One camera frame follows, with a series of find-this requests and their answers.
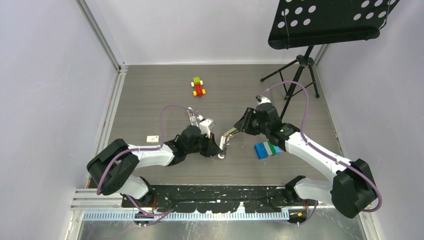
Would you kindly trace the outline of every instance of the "green block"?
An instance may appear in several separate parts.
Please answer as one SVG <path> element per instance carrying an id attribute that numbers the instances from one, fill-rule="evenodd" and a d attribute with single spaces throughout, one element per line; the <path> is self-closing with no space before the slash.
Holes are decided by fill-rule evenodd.
<path id="1" fill-rule="evenodd" d="M 277 154 L 275 146 L 272 145 L 269 141 L 268 141 L 268 146 L 269 146 L 269 149 L 271 149 L 272 155 L 275 156 Z"/>

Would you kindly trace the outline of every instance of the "white wall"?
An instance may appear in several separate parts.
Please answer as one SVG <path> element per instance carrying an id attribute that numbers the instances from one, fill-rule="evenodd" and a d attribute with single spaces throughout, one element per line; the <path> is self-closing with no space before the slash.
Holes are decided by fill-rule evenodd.
<path id="1" fill-rule="evenodd" d="M 371 167 L 383 239 L 424 235 L 424 2 L 400 2 L 379 38 L 332 44 L 321 84 L 347 157 Z"/>
<path id="2" fill-rule="evenodd" d="M 90 1 L 127 65 L 288 63 L 306 51 L 268 45 L 278 0 Z"/>
<path id="3" fill-rule="evenodd" d="M 115 70 L 74 0 L 0 3 L 0 238 L 58 240 Z"/>

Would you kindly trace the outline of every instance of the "blue block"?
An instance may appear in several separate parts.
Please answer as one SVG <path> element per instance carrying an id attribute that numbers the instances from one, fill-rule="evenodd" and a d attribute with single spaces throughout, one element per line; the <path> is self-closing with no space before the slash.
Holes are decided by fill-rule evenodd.
<path id="1" fill-rule="evenodd" d="M 256 152 L 257 158 L 259 160 L 265 159 L 268 157 L 267 150 L 265 149 L 264 143 L 258 143 L 254 146 L 254 151 Z"/>
<path id="2" fill-rule="evenodd" d="M 257 156 L 257 158 L 259 160 L 266 159 L 267 157 L 273 155 L 273 153 L 272 153 L 271 150 L 268 150 L 267 151 L 267 148 L 266 148 L 265 144 L 269 148 L 267 141 L 266 142 L 255 144 L 255 146 L 254 146 L 254 151 L 256 152 L 256 156 Z M 275 155 L 281 153 L 281 149 L 279 147 L 274 146 L 274 149 L 275 149 Z"/>

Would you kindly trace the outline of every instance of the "toy car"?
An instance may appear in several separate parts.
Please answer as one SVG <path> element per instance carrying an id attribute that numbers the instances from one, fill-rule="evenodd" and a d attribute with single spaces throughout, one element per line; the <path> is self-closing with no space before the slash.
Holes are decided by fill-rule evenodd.
<path id="1" fill-rule="evenodd" d="M 206 94 L 206 91 L 202 89 L 203 81 L 200 78 L 193 77 L 193 81 L 191 82 L 191 86 L 194 88 L 193 95 L 201 97 Z"/>

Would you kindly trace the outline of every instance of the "gray floor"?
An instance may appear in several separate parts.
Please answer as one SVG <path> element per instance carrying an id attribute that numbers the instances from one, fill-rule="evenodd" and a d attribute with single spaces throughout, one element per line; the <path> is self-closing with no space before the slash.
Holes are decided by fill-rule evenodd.
<path id="1" fill-rule="evenodd" d="M 160 135 L 159 115 L 168 104 L 181 104 L 198 110 L 216 122 L 215 140 L 229 130 L 245 112 L 255 107 L 255 96 L 280 82 L 275 75 L 265 82 L 259 79 L 280 68 L 280 65 L 143 65 L 130 66 L 114 119 L 109 141 L 124 139 L 129 144 L 145 146 L 146 137 Z M 284 70 L 286 80 L 293 79 L 297 65 Z M 206 95 L 193 96 L 190 85 L 193 77 L 203 80 Z M 300 83 L 311 81 L 309 71 L 303 72 Z M 317 143 L 338 153 L 326 100 L 318 84 L 320 98 L 315 98 L 312 86 L 305 133 Z M 268 97 L 281 111 L 284 104 L 283 87 L 273 90 Z M 299 93 L 290 102 L 284 122 L 300 127 L 305 109 L 305 95 Z M 190 124 L 187 111 L 168 108 L 164 115 L 165 140 L 170 140 Z M 136 174 L 151 184 L 214 184 L 214 185 L 284 185 L 297 175 L 324 180 L 320 172 L 300 158 L 288 153 L 258 160 L 254 145 L 266 141 L 264 136 L 238 134 L 231 139 L 227 157 L 205 158 L 191 154 L 175 166 L 145 167 Z"/>

